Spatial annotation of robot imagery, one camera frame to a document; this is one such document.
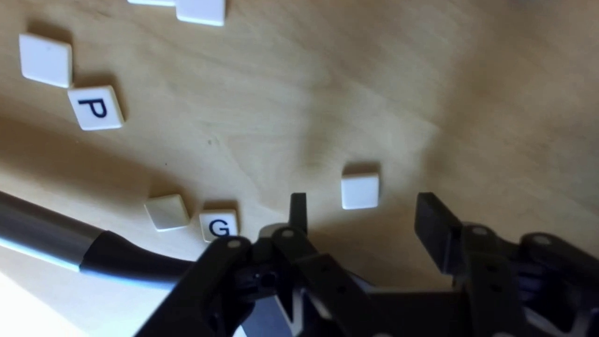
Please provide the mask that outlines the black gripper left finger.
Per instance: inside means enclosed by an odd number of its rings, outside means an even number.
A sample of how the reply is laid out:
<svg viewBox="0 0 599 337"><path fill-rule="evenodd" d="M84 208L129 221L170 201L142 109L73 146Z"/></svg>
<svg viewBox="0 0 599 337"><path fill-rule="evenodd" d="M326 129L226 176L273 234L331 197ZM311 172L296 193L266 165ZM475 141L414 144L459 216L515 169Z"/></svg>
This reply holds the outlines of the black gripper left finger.
<svg viewBox="0 0 599 337"><path fill-rule="evenodd" d="M307 195L305 193L294 193L290 197L288 223L292 227L298 227L299 230L307 230Z"/></svg>

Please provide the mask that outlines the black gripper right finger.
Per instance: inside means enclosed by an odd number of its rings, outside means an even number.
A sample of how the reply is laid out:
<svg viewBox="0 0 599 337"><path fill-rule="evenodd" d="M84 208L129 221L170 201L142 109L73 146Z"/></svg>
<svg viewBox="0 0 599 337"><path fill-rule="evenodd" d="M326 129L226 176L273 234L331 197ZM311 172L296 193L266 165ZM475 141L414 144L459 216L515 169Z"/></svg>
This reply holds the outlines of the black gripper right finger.
<svg viewBox="0 0 599 337"><path fill-rule="evenodd" d="M445 275L457 275L462 223L434 193L417 195L414 229L436 268Z"/></svg>

